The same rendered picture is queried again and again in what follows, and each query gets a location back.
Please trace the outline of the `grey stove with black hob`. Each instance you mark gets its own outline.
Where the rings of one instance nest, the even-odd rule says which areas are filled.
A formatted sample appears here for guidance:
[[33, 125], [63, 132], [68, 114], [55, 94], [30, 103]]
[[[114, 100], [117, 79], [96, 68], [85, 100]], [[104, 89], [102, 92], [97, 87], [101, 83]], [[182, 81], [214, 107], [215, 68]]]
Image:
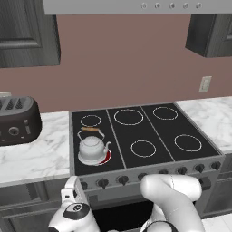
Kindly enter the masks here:
[[[70, 123], [72, 174], [87, 182], [84, 193], [101, 231], [140, 229], [152, 204], [140, 193], [138, 175], [159, 174], [162, 169], [180, 175], [177, 169], [186, 167], [184, 176], [199, 180], [202, 195], [194, 206], [199, 214], [204, 213], [219, 174], [210, 165], [219, 161], [222, 166], [225, 156], [177, 104], [73, 111]], [[99, 128], [105, 135], [103, 142], [111, 142], [107, 162], [88, 166], [79, 161], [77, 133], [82, 127]], [[194, 170], [198, 164], [205, 165], [202, 173]], [[129, 181], [122, 185], [120, 176]], [[108, 186], [99, 187], [99, 179], [107, 179]]]

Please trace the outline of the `dark grey base cupboards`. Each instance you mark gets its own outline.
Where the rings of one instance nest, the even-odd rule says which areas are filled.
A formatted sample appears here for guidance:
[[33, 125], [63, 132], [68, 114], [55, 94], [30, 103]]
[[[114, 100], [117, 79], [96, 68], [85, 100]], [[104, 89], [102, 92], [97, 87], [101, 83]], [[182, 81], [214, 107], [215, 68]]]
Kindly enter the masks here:
[[0, 188], [0, 232], [48, 232], [68, 179]]
[[226, 155], [204, 211], [204, 218], [230, 213], [232, 213], [232, 153]]

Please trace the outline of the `dark grey wall cupboard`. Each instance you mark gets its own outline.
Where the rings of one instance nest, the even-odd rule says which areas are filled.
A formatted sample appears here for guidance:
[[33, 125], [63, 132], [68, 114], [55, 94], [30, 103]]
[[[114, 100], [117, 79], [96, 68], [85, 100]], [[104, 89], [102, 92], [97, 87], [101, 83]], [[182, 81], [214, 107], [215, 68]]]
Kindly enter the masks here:
[[232, 14], [193, 14], [186, 48], [206, 58], [232, 57]]
[[61, 61], [55, 15], [43, 0], [0, 0], [0, 68], [53, 66]]

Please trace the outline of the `grey range hood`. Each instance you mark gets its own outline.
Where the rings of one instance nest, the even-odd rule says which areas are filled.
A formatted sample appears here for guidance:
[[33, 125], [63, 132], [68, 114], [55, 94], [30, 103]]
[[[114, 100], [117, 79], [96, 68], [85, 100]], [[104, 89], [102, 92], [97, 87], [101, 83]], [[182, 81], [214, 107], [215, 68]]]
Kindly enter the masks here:
[[232, 14], [232, 0], [43, 0], [47, 15]]

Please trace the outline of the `dark brown toaster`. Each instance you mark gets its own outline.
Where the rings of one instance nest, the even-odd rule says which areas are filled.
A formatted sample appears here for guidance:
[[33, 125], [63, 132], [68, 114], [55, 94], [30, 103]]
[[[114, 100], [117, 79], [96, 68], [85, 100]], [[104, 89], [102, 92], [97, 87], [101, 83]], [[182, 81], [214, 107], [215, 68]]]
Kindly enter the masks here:
[[41, 131], [41, 115], [34, 98], [0, 98], [0, 147], [32, 142]]

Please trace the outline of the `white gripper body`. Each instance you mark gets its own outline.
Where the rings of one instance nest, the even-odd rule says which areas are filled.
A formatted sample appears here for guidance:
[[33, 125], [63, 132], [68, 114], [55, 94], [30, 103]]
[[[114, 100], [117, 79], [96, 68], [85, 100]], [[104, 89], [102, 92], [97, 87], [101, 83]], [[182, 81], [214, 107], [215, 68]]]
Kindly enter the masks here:
[[63, 189], [63, 202], [68, 203], [85, 203], [88, 204], [82, 189], [82, 184], [77, 176], [71, 176], [67, 180]]

